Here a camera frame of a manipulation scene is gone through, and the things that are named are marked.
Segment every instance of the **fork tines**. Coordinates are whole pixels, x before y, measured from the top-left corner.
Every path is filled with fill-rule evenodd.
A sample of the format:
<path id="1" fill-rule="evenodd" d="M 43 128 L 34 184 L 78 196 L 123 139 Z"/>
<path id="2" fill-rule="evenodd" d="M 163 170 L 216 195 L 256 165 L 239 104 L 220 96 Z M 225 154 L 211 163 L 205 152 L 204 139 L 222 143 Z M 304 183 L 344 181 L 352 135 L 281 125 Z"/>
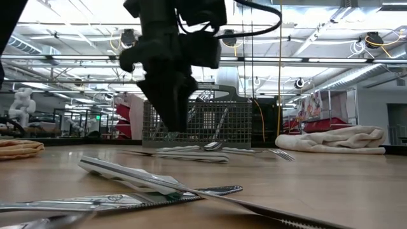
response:
<path id="1" fill-rule="evenodd" d="M 291 156 L 290 154 L 282 151 L 281 149 L 269 149 L 269 151 L 273 152 L 277 156 L 279 156 L 279 157 L 281 157 L 281 158 L 283 158 L 283 159 L 285 159 L 285 160 L 287 160 L 289 162 L 292 162 L 292 161 L 295 160 L 295 158 L 293 156 Z"/>

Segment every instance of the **black robotic gripper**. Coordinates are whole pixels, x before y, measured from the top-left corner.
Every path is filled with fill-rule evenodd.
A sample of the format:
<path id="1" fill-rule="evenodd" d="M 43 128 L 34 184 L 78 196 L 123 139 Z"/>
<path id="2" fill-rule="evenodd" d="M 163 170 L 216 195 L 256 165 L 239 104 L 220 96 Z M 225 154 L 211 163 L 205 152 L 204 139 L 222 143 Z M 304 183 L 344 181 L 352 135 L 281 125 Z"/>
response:
<path id="1" fill-rule="evenodd" d="M 188 99 L 198 89 L 191 66 L 219 67 L 221 46 L 214 34 L 227 23 L 224 0 L 127 0 L 124 7 L 140 18 L 142 36 L 120 55 L 127 72 L 142 63 L 145 80 L 137 82 L 170 132 L 185 132 Z M 188 26 L 208 22 L 205 30 L 179 33 L 181 19 Z"/>

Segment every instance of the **robot mannequin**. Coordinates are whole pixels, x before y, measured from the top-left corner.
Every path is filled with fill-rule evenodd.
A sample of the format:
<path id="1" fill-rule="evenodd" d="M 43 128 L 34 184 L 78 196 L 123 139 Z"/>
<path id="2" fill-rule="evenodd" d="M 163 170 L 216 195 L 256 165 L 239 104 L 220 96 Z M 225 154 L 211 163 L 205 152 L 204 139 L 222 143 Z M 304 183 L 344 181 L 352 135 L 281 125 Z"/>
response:
<path id="1" fill-rule="evenodd" d="M 20 88 L 14 95 L 14 102 L 10 106 L 8 114 L 11 119 L 20 118 L 20 125 L 25 128 L 28 125 L 30 114 L 36 110 L 36 102 L 31 99 L 31 88 Z"/>
<path id="2" fill-rule="evenodd" d="M 78 122 L 73 121 L 71 118 L 68 118 L 67 121 L 72 125 L 72 128 L 73 128 L 73 129 L 79 130 L 79 132 L 81 132 L 81 133 L 85 131 L 85 129 L 83 128 L 85 122 L 82 122 L 82 124 L 79 125 Z M 93 125 L 94 123 L 96 123 L 96 122 L 97 122 L 97 121 L 96 121 L 95 118 L 90 118 L 90 119 L 88 119 L 87 125 L 86 125 L 86 130 L 89 130 L 89 129 L 92 127 L 92 125 Z"/>

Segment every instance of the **wooden surface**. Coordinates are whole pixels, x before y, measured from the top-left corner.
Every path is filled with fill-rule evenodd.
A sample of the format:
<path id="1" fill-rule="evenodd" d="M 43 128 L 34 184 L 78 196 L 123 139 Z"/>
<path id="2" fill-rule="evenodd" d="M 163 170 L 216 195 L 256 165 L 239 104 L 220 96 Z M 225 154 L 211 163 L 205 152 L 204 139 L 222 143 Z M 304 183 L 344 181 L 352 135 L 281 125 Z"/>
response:
<path id="1" fill-rule="evenodd" d="M 174 176 L 191 188 L 242 185 L 229 195 L 356 228 L 405 228 L 407 157 L 295 153 L 286 162 L 268 153 L 232 155 L 228 164 L 187 162 L 120 154 L 137 146 L 47 147 L 37 158 L 0 162 L 0 199 L 23 202 L 132 192 L 77 166 L 81 155 L 99 157 L 155 174 Z M 50 213 L 0 214 L 0 226 Z M 272 221 L 209 200 L 95 218 L 82 228 L 275 228 Z"/>

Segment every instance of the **fluorescent light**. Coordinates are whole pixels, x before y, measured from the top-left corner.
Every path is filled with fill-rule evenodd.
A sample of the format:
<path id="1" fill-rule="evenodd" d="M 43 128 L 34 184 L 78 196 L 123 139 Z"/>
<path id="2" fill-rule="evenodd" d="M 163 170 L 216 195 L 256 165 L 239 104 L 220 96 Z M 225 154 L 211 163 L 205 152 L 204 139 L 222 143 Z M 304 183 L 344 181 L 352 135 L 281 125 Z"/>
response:
<path id="1" fill-rule="evenodd" d="M 81 93 L 80 91 L 49 91 L 50 93 Z"/>
<path id="2" fill-rule="evenodd" d="M 237 57 L 221 57 L 221 61 L 236 61 Z"/>
<path id="3" fill-rule="evenodd" d="M 90 93 L 116 93 L 116 91 L 84 91 L 83 93 L 90 94 Z"/>
<path id="4" fill-rule="evenodd" d="M 41 90 L 33 90 L 33 93 L 45 93 L 45 91 L 41 91 Z"/>
<path id="5" fill-rule="evenodd" d="M 390 64 L 407 64 L 406 59 L 375 59 L 373 60 L 373 63 L 390 63 Z"/>
<path id="6" fill-rule="evenodd" d="M 66 113 L 64 113 L 64 115 L 66 115 L 66 116 L 70 116 L 70 115 L 72 115 L 72 116 L 79 116 L 80 114 L 72 114 L 72 113 L 66 112 Z"/>
<path id="7" fill-rule="evenodd" d="M 74 100 L 79 101 L 79 102 L 84 102 L 84 103 L 96 103 L 95 101 L 90 100 L 90 99 L 76 99 L 75 98 Z"/>
<path id="8" fill-rule="evenodd" d="M 309 62 L 334 62 L 334 63 L 362 63 L 366 62 L 367 59 L 309 59 Z"/>
<path id="9" fill-rule="evenodd" d="M 384 6 L 407 6 L 407 3 L 383 3 Z"/>
<path id="10" fill-rule="evenodd" d="M 270 58 L 270 57 L 246 57 L 245 61 L 264 61 L 264 62 L 278 62 L 279 58 Z M 301 62 L 302 58 L 281 58 L 282 62 Z"/>
<path id="11" fill-rule="evenodd" d="M 2 55 L 2 59 L 8 59 L 8 60 L 45 60 L 44 55 Z"/>
<path id="12" fill-rule="evenodd" d="M 61 97 L 63 99 L 71 99 L 70 97 L 66 96 L 66 95 L 62 95 L 60 93 L 54 93 L 56 96 Z"/>
<path id="13" fill-rule="evenodd" d="M 77 56 L 68 56 L 68 55 L 54 55 L 52 58 L 56 60 L 109 60 L 109 56 L 86 56 L 86 55 L 77 55 Z"/>
<path id="14" fill-rule="evenodd" d="M 30 87 L 39 88 L 39 89 L 49 89 L 49 86 L 46 86 L 42 83 L 21 83 Z"/>
<path id="15" fill-rule="evenodd" d="M 296 104 L 287 103 L 287 104 L 284 104 L 284 106 L 296 106 Z"/>

